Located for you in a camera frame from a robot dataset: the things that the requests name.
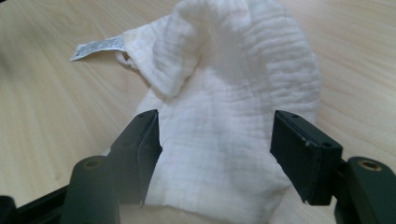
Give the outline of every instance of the fabric tag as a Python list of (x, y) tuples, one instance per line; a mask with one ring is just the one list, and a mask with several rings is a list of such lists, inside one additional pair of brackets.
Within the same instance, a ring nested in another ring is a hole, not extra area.
[(125, 51), (123, 46), (122, 35), (117, 35), (102, 41), (93, 41), (88, 44), (80, 44), (77, 46), (76, 52), (70, 61), (84, 58), (92, 53), (102, 50), (121, 50)]

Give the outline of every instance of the light wood surface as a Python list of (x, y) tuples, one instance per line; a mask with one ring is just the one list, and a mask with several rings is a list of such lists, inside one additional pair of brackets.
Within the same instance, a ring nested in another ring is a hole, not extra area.
[[(148, 89), (105, 52), (79, 62), (80, 43), (169, 14), (177, 0), (8, 0), (0, 4), (0, 194), (23, 205), (66, 185), (101, 154)], [(396, 2), (280, 0), (300, 23), (322, 75), (318, 126), (344, 148), (396, 170)], [(135, 223), (218, 223), (172, 208), (122, 207)], [(271, 223), (334, 223), (333, 207), (286, 194)]]

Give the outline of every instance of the crinkled fabric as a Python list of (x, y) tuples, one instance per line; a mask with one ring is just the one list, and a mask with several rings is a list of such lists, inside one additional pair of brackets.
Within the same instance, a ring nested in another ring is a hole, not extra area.
[(320, 80), (296, 21), (273, 0), (184, 0), (123, 34), (151, 84), (163, 145), (147, 204), (263, 223), (289, 180), (270, 154), (277, 109), (315, 121)]

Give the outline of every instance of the wood grain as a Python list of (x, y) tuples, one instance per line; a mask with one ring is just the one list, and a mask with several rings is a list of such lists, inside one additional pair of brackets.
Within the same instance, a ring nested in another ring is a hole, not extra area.
[[(17, 205), (66, 185), (77, 161), (108, 148), (148, 84), (113, 53), (76, 63), (76, 45), (169, 14), (177, 0), (9, 0), (0, 4), (0, 194)], [(396, 170), (396, 2), (280, 0), (306, 33), (322, 75), (318, 126), (344, 158)], [(172, 208), (123, 207), (137, 223), (218, 223)], [(271, 223), (334, 223), (333, 207), (290, 189)]]

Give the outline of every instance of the white cloth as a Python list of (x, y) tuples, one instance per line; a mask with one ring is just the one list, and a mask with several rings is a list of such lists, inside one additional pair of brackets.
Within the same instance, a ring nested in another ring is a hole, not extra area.
[(316, 58), (296, 21), (275, 0), (184, 0), (123, 41), (130, 58), (119, 60), (152, 85), (136, 113), (160, 111), (147, 204), (266, 222), (290, 185), (269, 152), (274, 112), (314, 122), (318, 107)]

